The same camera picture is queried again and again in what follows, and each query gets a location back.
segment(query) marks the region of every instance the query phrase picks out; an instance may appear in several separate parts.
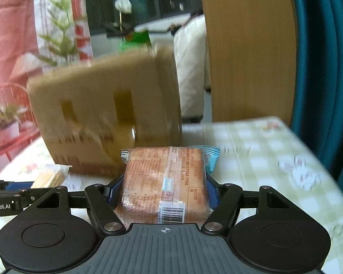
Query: crosshair marking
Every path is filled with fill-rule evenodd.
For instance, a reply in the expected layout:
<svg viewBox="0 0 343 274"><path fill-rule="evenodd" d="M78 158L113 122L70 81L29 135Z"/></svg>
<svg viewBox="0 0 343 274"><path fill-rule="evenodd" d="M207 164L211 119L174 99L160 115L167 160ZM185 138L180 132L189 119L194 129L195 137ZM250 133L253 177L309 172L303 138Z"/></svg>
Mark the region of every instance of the crosshair marking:
<svg viewBox="0 0 343 274"><path fill-rule="evenodd" d="M162 228L161 230L159 230L159 231L162 231L163 233L169 233L170 231L172 231L171 229L169 229L169 228L167 228L167 227L165 227L165 228Z"/></svg>

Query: checkered tablecloth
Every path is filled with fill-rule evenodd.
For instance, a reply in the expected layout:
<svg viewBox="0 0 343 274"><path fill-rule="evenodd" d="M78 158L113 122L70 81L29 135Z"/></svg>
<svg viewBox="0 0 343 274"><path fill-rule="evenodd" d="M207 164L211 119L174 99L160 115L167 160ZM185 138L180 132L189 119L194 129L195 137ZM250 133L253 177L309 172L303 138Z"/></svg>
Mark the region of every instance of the checkered tablecloth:
<svg viewBox="0 0 343 274"><path fill-rule="evenodd" d="M269 185L321 223L332 240L323 271L343 274L343 194L308 148L275 117L183 126L183 145L216 145L220 157L213 173L219 183L235 183L244 190ZM34 180L46 163L53 163L41 138L26 148L1 173L0 179ZM105 179L70 175L71 190ZM241 210L238 221L254 209ZM86 213L76 211L80 217ZM0 218L0 229L12 217ZM0 272L4 269L0 261Z"/></svg>

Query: plastic snack wrapper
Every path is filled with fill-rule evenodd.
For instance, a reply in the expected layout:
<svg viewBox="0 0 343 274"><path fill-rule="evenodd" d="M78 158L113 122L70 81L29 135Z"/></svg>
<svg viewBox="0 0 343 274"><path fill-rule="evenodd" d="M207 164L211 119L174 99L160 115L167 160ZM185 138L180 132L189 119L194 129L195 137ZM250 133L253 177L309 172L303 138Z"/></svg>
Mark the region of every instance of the plastic snack wrapper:
<svg viewBox="0 0 343 274"><path fill-rule="evenodd" d="M126 228L133 222L202 226L211 211L206 170L212 172L219 153L208 146L123 150L127 167L116 214Z"/></svg>
<svg viewBox="0 0 343 274"><path fill-rule="evenodd" d="M47 164L39 173L31 188L56 187L63 184L71 166Z"/></svg>

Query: wooden panel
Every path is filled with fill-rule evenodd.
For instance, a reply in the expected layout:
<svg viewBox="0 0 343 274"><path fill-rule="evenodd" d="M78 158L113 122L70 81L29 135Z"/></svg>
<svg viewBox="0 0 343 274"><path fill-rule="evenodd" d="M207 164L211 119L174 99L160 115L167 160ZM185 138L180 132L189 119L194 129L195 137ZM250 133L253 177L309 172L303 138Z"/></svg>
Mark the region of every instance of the wooden panel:
<svg viewBox="0 0 343 274"><path fill-rule="evenodd" d="M290 123L296 75L291 0L203 0L212 119L276 115Z"/></svg>

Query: brown cardboard box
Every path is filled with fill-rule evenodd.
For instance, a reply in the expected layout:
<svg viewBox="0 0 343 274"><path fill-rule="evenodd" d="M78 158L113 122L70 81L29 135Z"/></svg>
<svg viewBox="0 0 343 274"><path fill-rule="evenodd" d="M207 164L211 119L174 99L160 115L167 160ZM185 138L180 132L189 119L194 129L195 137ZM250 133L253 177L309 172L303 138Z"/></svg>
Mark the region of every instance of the brown cardboard box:
<svg viewBox="0 0 343 274"><path fill-rule="evenodd" d="M129 51L33 78L28 94L55 163L115 177L121 149L178 146L181 115L173 51Z"/></svg>

